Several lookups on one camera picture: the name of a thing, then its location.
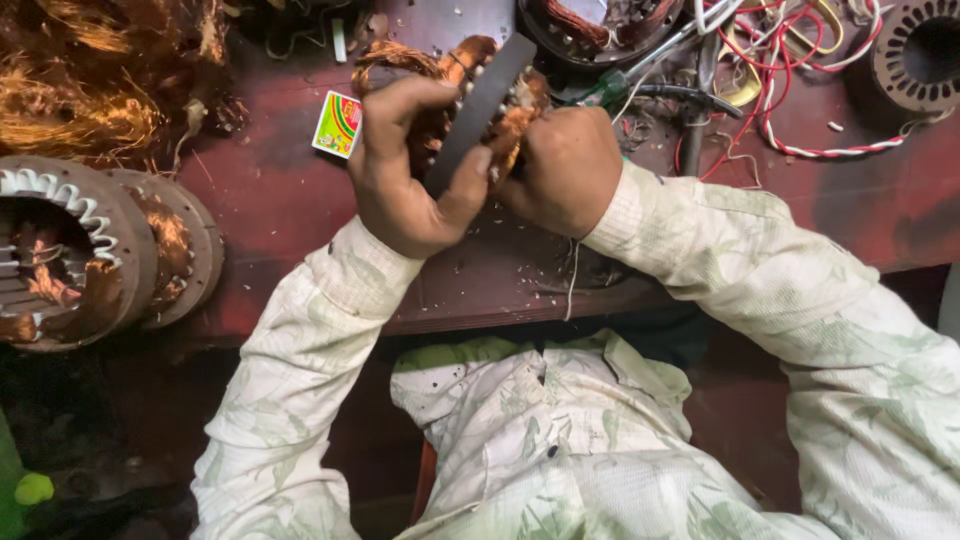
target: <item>wooden workbench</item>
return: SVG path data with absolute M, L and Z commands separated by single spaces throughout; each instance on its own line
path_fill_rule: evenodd
M 512 0 L 459 5 L 406 0 L 384 9 L 396 39 L 422 50 L 443 50 L 463 37 L 501 40 L 514 30 Z M 403 27 L 396 24 L 402 20 Z M 261 46 L 230 36 L 236 93 L 250 123 L 231 138 L 199 138 L 199 158 L 184 153 L 181 181 L 207 205 L 224 234 L 227 262 L 210 301 L 177 331 L 209 344 L 235 345 L 250 334 L 277 282 L 320 248 L 355 213 L 342 160 L 310 147 L 328 90 L 350 94 L 351 63 L 338 65 L 332 50 L 271 61 Z M 313 45 L 302 41 L 298 50 Z M 359 51 L 351 56 L 355 58 Z M 844 125 L 836 133 L 828 121 Z M 843 82 L 832 76 L 798 78 L 774 117 L 789 144 L 847 147 L 883 138 L 858 127 Z M 725 131 L 735 132 L 732 121 Z M 672 174 L 677 132 L 656 130 L 631 159 Z M 797 160 L 748 134 L 736 153 L 752 153 L 763 187 L 783 198 L 797 223 L 831 237 L 881 271 L 927 266 L 960 258 L 960 122 L 949 119 L 909 137 L 900 148 L 862 159 Z M 702 169 L 722 152 L 707 144 Z M 753 183 L 745 160 L 725 164 L 709 180 Z M 412 333 L 560 318 L 564 296 L 535 298 L 534 282 L 560 283 L 558 260 L 567 241 L 519 221 L 503 209 L 486 209 L 475 233 L 430 259 L 384 329 Z M 596 259 L 585 257 L 590 267 Z M 615 312 L 668 302 L 655 282 L 632 278 L 611 290 L 574 298 L 574 316 Z

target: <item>man's right hand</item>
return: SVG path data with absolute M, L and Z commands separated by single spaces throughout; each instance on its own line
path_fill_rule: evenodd
M 499 200 L 515 214 L 582 240 L 607 212 L 623 159 L 607 112 L 560 109 L 530 125 L 523 145 L 526 168 L 509 178 Z

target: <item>person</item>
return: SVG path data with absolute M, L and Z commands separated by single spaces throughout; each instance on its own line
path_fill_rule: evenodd
M 358 216 L 277 286 L 192 489 L 194 538 L 355 538 L 342 475 L 321 466 L 337 409 L 423 260 L 487 197 L 472 149 L 434 202 L 405 136 L 455 88 L 413 77 L 363 103 L 349 161 Z M 624 162 L 607 114 L 564 109 L 526 135 L 497 197 L 655 276 L 782 359 L 803 515 L 765 512 L 689 444 L 684 373 L 615 333 L 542 353 L 497 340 L 402 357 L 391 392 L 437 450 L 401 538 L 960 538 L 960 351 L 866 267 L 758 191 Z

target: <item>green object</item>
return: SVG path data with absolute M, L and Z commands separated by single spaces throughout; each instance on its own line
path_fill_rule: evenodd
M 600 76 L 600 80 L 587 93 L 564 103 L 566 107 L 603 107 L 609 109 L 623 102 L 630 91 L 627 75 L 618 68 L 610 69 Z
M 33 506 L 54 497 L 54 483 L 50 477 L 40 473 L 27 473 L 20 479 L 13 492 L 17 504 Z
M 19 538 L 24 532 L 24 507 L 16 503 L 13 492 L 23 477 L 23 465 L 16 451 L 7 418 L 0 411 L 0 540 Z

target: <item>sleeve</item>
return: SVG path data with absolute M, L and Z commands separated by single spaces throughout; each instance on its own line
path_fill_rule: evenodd
M 340 403 L 421 266 L 354 218 L 280 282 L 206 427 L 192 538 L 358 538 L 347 483 L 320 461 Z
M 960 538 L 960 350 L 876 270 L 772 194 L 631 164 L 584 243 L 784 361 L 804 519 L 841 538 Z

